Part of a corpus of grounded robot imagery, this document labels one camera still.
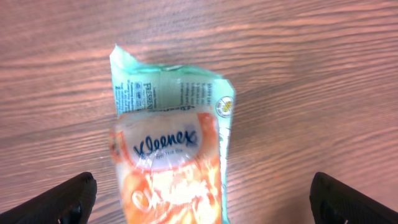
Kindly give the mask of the orange Kleenex tissue pack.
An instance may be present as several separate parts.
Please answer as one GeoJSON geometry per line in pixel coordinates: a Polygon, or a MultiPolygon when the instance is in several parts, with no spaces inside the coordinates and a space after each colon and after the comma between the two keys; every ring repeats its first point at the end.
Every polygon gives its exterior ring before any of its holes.
{"type": "Polygon", "coordinates": [[[109,57],[117,120],[110,133],[128,223],[228,223],[227,157],[235,92],[189,65],[109,57]]]}

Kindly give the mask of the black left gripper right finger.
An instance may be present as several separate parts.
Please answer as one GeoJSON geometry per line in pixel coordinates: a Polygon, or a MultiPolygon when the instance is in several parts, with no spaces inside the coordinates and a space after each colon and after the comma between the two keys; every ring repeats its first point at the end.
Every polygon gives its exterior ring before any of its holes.
{"type": "Polygon", "coordinates": [[[315,224],[397,224],[397,212],[332,176],[317,172],[310,188],[315,224]]]}

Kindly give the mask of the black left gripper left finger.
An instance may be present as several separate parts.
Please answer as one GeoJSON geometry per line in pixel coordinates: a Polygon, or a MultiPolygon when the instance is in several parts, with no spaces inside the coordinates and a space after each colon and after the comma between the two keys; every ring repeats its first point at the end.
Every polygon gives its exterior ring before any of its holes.
{"type": "Polygon", "coordinates": [[[82,172],[1,214],[1,224],[87,224],[97,183],[82,172]]]}

